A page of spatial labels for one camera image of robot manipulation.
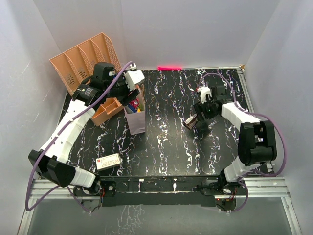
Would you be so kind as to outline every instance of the floor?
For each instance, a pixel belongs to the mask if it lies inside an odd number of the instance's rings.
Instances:
[[[192,131],[182,125],[194,112],[195,89],[208,72],[227,78],[241,106],[248,108],[236,69],[144,70],[146,132],[131,136],[124,111],[99,127],[90,120],[68,163],[100,175],[218,175],[237,156],[238,131],[220,116]],[[202,84],[226,85],[218,76],[206,77]],[[63,114],[69,101],[68,95]],[[120,154],[123,164],[97,172],[95,159],[113,153]]]
[[[280,198],[249,198],[243,210],[230,216],[198,205],[102,207],[88,216],[73,199],[45,199],[35,209],[28,234],[291,235],[291,230]]]

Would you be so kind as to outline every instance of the table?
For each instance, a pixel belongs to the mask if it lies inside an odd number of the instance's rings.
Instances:
[[[131,136],[124,111],[99,127],[90,120],[68,164],[106,176],[218,175],[237,157],[239,132],[220,116],[198,123],[192,131],[182,125],[194,113],[192,106],[199,99],[195,89],[208,72],[227,78],[241,106],[248,108],[236,68],[144,70],[146,132]],[[208,76],[202,84],[227,86],[218,76]],[[62,115],[69,101],[67,95]],[[120,154],[123,164],[97,172],[95,159],[113,153]]]

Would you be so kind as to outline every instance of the white box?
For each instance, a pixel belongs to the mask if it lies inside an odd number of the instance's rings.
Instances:
[[[143,83],[145,80],[145,76],[143,75],[141,70],[136,71],[128,71],[125,74],[127,85],[131,91],[136,89],[136,85]]]
[[[120,165],[122,163],[122,159],[120,158],[118,153],[115,153],[105,156],[103,158],[97,158],[96,163],[98,170],[105,170]]]

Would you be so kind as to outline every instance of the cable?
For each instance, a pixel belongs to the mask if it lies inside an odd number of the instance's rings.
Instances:
[[[222,208],[224,211],[226,211],[225,208],[222,207],[220,204],[215,203],[215,205],[219,206],[219,207]]]
[[[82,114],[84,114],[85,112],[87,112],[89,109],[93,108],[97,103],[99,103],[111,90],[111,88],[115,85],[115,83],[118,81],[118,79],[120,78],[120,76],[123,74],[124,70],[133,62],[130,61],[128,62],[123,68],[122,70],[118,73],[118,75],[113,79],[112,83],[107,87],[107,89],[104,91],[104,93],[95,101],[93,102],[90,106],[88,106],[85,110],[81,111],[79,114],[77,114],[75,117],[73,117],[72,120],[77,119],[78,117],[80,117]],[[68,121],[61,129],[60,131],[57,133],[57,135],[61,135],[61,133],[68,127],[68,125],[71,124],[71,121]],[[26,191],[26,199],[25,199],[25,209],[26,211],[31,211],[32,209],[34,209],[49,193],[51,193],[53,190],[55,190],[56,188],[58,188],[59,186],[56,186],[54,188],[52,188],[51,190],[49,190],[47,193],[45,193],[41,198],[39,198],[37,200],[37,202],[32,206],[29,207],[29,197],[30,197],[30,193],[31,193],[31,185],[32,185],[32,181],[33,181],[33,177],[35,175],[36,172],[36,168],[40,162],[40,160],[43,158],[44,154],[46,153],[46,151],[53,145],[53,143],[57,140],[57,136],[55,136],[52,141],[47,145],[47,147],[42,151],[42,153],[39,155],[37,161],[34,163],[33,169],[31,170],[30,176],[29,176],[29,180],[28,180],[28,185],[27,185],[27,191]]]
[[[264,174],[264,173],[260,172],[260,171],[257,170],[257,169],[254,170],[254,171],[257,172],[257,173],[259,173],[259,174],[261,174],[261,175],[264,176],[264,177],[275,177],[275,176],[279,175],[279,174],[284,170],[285,165],[286,165],[286,161],[287,161],[287,148],[286,148],[285,139],[284,139],[284,137],[283,137],[283,135],[282,135],[280,129],[279,129],[278,126],[276,125],[276,123],[275,123],[270,117],[268,117],[268,116],[266,116],[266,115],[264,115],[264,114],[252,113],[252,112],[248,112],[248,111],[246,111],[245,109],[243,109],[243,108],[238,104],[238,102],[237,102],[237,100],[236,100],[235,91],[234,91],[233,87],[230,85],[229,81],[228,81],[226,78],[224,78],[222,75],[218,74],[218,73],[210,72],[210,73],[205,74],[205,75],[200,79],[200,82],[199,82],[199,84],[198,84],[198,87],[200,86],[200,84],[201,84],[201,82],[204,80],[204,78],[205,78],[206,76],[209,76],[209,75],[216,75],[216,76],[220,77],[223,81],[226,82],[226,84],[228,85],[228,87],[230,88],[230,90],[231,90],[231,92],[232,92],[233,101],[234,101],[234,103],[235,103],[235,105],[236,105],[236,107],[237,107],[238,109],[240,109],[241,111],[243,111],[243,112],[245,112],[246,114],[249,114],[249,115],[255,115],[255,116],[264,117],[264,118],[266,118],[267,120],[269,120],[269,121],[273,124],[273,126],[275,127],[275,129],[276,129],[276,131],[277,131],[277,133],[278,133],[278,135],[279,135],[279,137],[280,137],[280,140],[281,140],[281,142],[282,142],[282,145],[283,145],[283,150],[284,150],[283,163],[282,163],[281,167],[279,168],[279,170],[278,170],[275,174],[272,174],[272,175],[271,175],[271,174]],[[248,188],[246,187],[246,185],[245,185],[244,183],[240,182],[240,181],[241,181],[244,177],[246,177],[247,175],[249,175],[250,173],[251,173],[251,172],[248,172],[248,173],[244,174],[242,177],[240,177],[240,178],[238,179],[238,183],[239,183],[243,188],[246,189],[246,198],[245,198],[244,202],[241,204],[241,206],[239,206],[238,208],[236,208],[236,209],[233,210],[232,212],[237,212],[237,211],[239,211],[242,207],[245,206],[246,202],[248,201],[249,190],[248,190]]]
[[[237,189],[235,188],[235,190],[231,193],[231,196],[229,197],[229,200],[233,200],[234,199],[236,192],[237,192]]]
[[[97,206],[97,207],[93,208],[93,210],[91,211],[91,213],[93,213],[95,209],[100,208],[100,207],[101,207],[101,206]]]
[[[89,214],[91,214],[91,210],[89,210],[87,207],[85,207],[78,199],[75,197],[74,193],[70,190],[69,186],[67,187],[69,193],[72,195],[72,197],[75,199],[75,201]]]
[[[89,194],[89,196],[95,196],[95,195],[97,195],[97,194],[101,191],[101,189],[102,189],[102,188],[100,188],[99,191],[96,192],[95,194]]]
[[[206,76],[209,76],[209,75],[216,75],[216,76],[220,77],[223,81],[226,82],[226,84],[228,85],[228,87],[230,88],[230,90],[231,90],[231,92],[232,92],[232,96],[233,96],[234,103],[235,103],[235,105],[236,105],[236,107],[237,107],[238,109],[240,109],[241,111],[243,111],[243,112],[245,112],[246,114],[249,114],[249,115],[255,115],[255,116],[264,117],[264,118],[266,118],[267,120],[269,120],[269,121],[273,124],[273,126],[275,127],[275,129],[276,129],[276,131],[277,131],[277,133],[278,133],[278,135],[279,135],[279,137],[280,137],[280,140],[281,140],[281,142],[282,142],[282,145],[283,145],[284,156],[283,156],[282,165],[281,165],[281,167],[279,168],[279,170],[278,170],[276,173],[274,173],[274,174],[265,174],[265,173],[260,172],[260,171],[257,170],[257,169],[255,170],[255,172],[257,172],[258,174],[260,174],[260,175],[262,175],[262,176],[264,176],[264,177],[275,177],[275,176],[279,175],[279,174],[284,170],[284,168],[285,168],[285,166],[286,166],[286,162],[287,162],[287,147],[286,147],[286,141],[285,141],[285,138],[283,137],[283,134],[282,134],[281,130],[278,128],[278,126],[276,125],[276,123],[275,123],[269,116],[264,115],[264,114],[260,114],[260,113],[248,112],[248,111],[246,111],[245,109],[243,109],[243,108],[239,105],[239,103],[237,102],[237,100],[236,100],[236,95],[235,95],[235,91],[234,91],[233,87],[230,85],[229,81],[228,81],[226,78],[224,78],[222,75],[220,75],[220,74],[218,74],[218,73],[214,73],[214,72],[207,73],[207,74],[205,74],[205,75],[200,79],[200,82],[199,82],[198,86],[199,86],[200,83],[204,80],[204,78],[205,78]]]

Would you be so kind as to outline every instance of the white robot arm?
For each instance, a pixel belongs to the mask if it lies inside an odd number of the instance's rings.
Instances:
[[[141,70],[137,70],[135,64],[131,66],[130,71],[126,71],[124,76],[119,78],[117,85],[113,86],[110,92],[93,108],[84,112],[81,116],[73,120],[73,117],[83,112],[88,106],[96,101],[112,82],[115,75],[114,65],[100,62],[94,66],[93,76],[87,78],[75,91],[69,104],[67,112],[62,118],[56,130],[49,140],[41,147],[39,151],[32,150],[28,156],[31,163],[39,158],[42,151],[48,148],[50,142],[57,136],[57,140],[46,151],[40,160],[36,172],[61,187],[68,185],[85,187],[89,192],[99,191],[99,176],[90,171],[67,165],[69,153],[84,128],[87,121],[94,115],[95,110],[108,97],[116,97],[122,105],[127,105],[139,94],[136,85],[144,81]]]
[[[238,103],[228,98],[224,86],[200,87],[197,92],[201,102],[194,105],[196,113],[184,122],[188,129],[193,128],[198,121],[221,115],[239,130],[238,156],[221,171],[217,185],[219,189],[276,159],[275,131],[271,122],[242,111]]]

